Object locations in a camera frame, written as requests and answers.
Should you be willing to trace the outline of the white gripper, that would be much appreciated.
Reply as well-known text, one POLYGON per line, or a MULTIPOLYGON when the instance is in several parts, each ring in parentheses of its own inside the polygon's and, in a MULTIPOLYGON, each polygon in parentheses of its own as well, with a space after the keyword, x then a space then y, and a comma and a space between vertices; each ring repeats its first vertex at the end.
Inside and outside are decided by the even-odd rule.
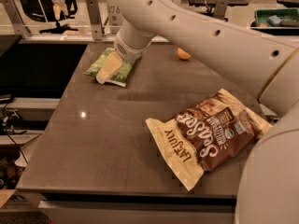
POLYGON ((122 59, 125 61, 136 61, 142 57, 145 49, 135 49, 131 48, 125 44, 121 37, 116 37, 114 41, 114 49, 108 54, 104 60, 102 68, 96 75, 96 80, 100 84, 104 84, 108 79, 110 79, 115 72, 117 72, 122 66, 122 59))

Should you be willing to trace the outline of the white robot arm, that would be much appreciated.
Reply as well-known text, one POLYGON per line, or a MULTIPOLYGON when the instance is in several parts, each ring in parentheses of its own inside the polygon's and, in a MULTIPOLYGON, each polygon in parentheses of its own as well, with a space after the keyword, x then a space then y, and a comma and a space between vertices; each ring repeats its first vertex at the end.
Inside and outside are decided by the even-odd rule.
POLYGON ((188 11, 180 0, 107 2, 124 17, 114 42, 123 59, 138 59, 162 36, 279 115, 246 161, 235 224, 299 224, 297 44, 188 11))

